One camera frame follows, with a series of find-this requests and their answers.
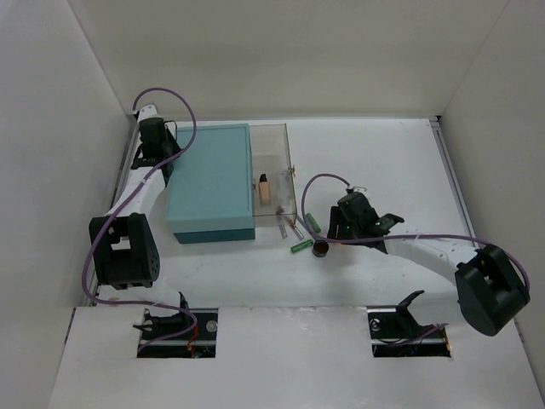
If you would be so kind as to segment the teal makeup organizer box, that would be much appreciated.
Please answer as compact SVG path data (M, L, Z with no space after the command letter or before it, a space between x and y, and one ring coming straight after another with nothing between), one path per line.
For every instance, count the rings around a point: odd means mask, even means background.
M250 127L199 126L177 131L189 145L174 161L164 220L182 245L255 238Z

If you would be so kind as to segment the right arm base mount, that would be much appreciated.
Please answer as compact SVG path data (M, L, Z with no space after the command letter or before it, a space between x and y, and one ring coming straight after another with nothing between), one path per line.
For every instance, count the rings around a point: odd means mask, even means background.
M450 358L446 324L420 325L409 306L424 290L413 291L397 304L367 307L374 358Z

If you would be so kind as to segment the round brown cosmetic jar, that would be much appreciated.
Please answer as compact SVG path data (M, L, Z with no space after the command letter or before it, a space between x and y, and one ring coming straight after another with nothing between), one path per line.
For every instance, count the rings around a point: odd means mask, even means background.
M312 254L317 258L325 257L329 252L330 246L327 241L316 240L313 243Z

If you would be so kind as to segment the beige foundation pump bottle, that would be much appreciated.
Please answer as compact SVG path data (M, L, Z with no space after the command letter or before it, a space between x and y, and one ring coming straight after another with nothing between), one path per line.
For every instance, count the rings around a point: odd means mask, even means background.
M271 186L266 174L259 177L258 193L261 206L269 206L272 203Z

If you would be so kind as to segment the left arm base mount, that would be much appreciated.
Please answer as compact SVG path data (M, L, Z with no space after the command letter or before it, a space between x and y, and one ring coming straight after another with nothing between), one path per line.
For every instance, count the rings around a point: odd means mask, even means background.
M193 320L186 314L170 316L151 314L146 308L143 321L133 327L140 332L138 358L208 359L215 358L218 333L218 310L196 309L192 313L197 324L187 330Z

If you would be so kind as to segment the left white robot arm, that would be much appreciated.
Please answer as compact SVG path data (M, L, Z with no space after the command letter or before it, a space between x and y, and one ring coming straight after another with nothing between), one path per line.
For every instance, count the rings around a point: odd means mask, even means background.
M140 142L129 168L129 178L117 202L104 215L89 222L91 247L82 272L84 294L103 305L142 305L169 312L162 319L162 329L172 339L188 335L197 318L178 293L175 302L164 295L154 298L114 301L99 299L89 289L89 268L95 270L99 285L117 291L130 288L152 290L160 273L160 257L148 217L158 196L168 186L174 162L184 152L158 114L137 118Z

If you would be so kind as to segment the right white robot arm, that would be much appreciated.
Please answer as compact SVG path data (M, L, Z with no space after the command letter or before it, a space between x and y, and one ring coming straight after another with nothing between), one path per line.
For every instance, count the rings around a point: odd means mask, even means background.
M501 247L470 236L420 233L400 216L379 216L361 192L348 190L331 207L327 239L401 257L447 279L461 317L488 337L531 300L527 274Z

